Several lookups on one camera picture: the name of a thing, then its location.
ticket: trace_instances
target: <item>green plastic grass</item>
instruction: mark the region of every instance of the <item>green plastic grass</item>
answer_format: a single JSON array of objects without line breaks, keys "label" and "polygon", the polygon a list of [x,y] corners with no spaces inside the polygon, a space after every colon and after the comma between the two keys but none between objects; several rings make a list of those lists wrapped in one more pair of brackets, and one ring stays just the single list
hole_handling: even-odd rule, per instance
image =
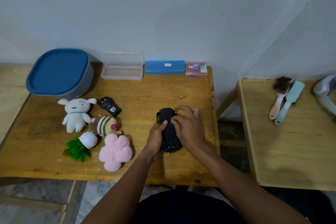
[{"label": "green plastic grass", "polygon": [[86,148],[79,140],[79,136],[76,135],[76,139],[70,141],[64,141],[66,146],[63,151],[63,156],[70,157],[74,160],[81,160],[84,162],[87,156],[90,156],[90,150]]}]

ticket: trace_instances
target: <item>person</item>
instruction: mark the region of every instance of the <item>person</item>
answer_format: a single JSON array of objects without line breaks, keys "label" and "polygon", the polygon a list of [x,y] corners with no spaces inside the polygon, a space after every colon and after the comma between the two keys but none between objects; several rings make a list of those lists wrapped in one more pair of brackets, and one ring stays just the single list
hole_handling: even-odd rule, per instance
[{"label": "person", "polygon": [[183,147],[212,175],[233,208],[224,201],[190,191],[170,190],[139,203],[151,164],[161,148],[164,121],[149,132],[147,143],[121,179],[82,224],[128,223],[310,223],[303,215],[258,186],[214,153],[205,143],[198,108],[178,106],[185,116],[171,119]]}]

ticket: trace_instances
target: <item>hair brush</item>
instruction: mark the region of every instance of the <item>hair brush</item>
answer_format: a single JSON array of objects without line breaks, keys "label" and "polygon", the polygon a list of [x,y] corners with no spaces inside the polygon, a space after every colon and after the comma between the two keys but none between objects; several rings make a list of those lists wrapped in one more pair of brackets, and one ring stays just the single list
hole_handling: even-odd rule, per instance
[{"label": "hair brush", "polygon": [[292,78],[288,77],[280,77],[276,80],[273,85],[274,93],[277,95],[276,101],[269,112],[269,118],[274,120],[279,114],[282,100],[285,96],[287,96],[289,89],[291,88]]}]

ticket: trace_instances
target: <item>blue lid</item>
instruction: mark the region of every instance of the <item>blue lid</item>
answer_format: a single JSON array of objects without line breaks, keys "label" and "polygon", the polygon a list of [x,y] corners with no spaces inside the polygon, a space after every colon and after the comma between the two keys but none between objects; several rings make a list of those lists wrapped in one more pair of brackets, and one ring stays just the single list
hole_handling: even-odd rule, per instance
[{"label": "blue lid", "polygon": [[87,53],[80,49],[50,50],[35,62],[26,87],[35,95],[65,95],[80,84],[89,62]]},{"label": "blue lid", "polygon": [[183,74],[186,70],[184,60],[146,61],[146,74]]}]

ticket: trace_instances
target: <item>blue pencil case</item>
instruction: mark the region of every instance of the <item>blue pencil case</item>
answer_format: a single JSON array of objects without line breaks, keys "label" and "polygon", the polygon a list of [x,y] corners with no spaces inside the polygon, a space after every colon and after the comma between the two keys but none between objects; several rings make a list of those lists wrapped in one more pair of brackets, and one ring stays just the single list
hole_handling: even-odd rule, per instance
[{"label": "blue pencil case", "polygon": [[183,74],[186,70],[184,60],[146,61],[146,74]]}]

